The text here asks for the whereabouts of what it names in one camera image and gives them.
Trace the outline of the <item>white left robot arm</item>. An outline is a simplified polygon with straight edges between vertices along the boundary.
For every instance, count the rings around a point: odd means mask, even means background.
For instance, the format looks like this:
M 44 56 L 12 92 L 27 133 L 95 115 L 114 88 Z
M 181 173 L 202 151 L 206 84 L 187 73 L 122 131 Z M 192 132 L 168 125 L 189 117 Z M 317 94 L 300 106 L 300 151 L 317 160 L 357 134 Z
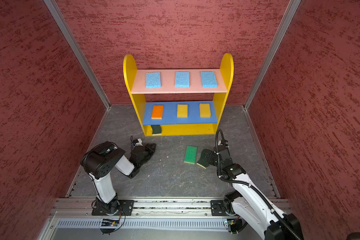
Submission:
M 81 166 L 90 176 L 97 197 L 95 206 L 108 216 L 121 213 L 121 206 L 111 180 L 111 171 L 116 168 L 124 176 L 132 179 L 142 165 L 156 152 L 156 144 L 143 144 L 141 139 L 132 140 L 131 156 L 113 142 L 101 143 L 88 151 L 81 160 Z

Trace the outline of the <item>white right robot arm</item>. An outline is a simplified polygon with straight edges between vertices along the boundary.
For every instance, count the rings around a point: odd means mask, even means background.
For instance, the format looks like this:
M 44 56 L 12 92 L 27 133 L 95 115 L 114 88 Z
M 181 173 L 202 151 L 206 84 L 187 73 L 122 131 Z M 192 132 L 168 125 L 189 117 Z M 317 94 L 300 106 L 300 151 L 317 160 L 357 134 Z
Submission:
M 225 196 L 226 212 L 242 217 L 263 240 L 302 240 L 304 236 L 297 217 L 273 204 L 240 165 L 234 164 L 231 158 L 219 160 L 221 156 L 204 149 L 200 159 L 217 167 L 219 179 L 235 189 Z

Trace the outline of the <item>orange sponge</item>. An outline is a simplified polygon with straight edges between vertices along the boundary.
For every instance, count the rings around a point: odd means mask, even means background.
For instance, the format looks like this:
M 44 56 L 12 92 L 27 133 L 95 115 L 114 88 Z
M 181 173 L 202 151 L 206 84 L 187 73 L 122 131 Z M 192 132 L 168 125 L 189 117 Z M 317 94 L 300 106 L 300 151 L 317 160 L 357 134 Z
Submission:
M 152 110 L 151 119 L 152 120 L 161 120 L 163 118 L 164 106 L 163 105 L 154 105 Z

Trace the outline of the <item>blue sponge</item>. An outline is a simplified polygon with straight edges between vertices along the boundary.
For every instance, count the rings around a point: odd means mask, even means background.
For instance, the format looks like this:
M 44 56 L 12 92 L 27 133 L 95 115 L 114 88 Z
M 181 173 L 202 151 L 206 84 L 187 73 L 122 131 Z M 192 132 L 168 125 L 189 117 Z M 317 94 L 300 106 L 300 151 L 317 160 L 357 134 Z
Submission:
M 217 88 L 217 78 L 215 72 L 201 72 L 201 80 L 203 88 Z
M 146 73 L 146 88 L 160 88 L 161 87 L 161 73 L 160 72 L 151 72 Z
M 176 72 L 175 87 L 176 88 L 189 88 L 190 87 L 190 73 L 189 72 Z

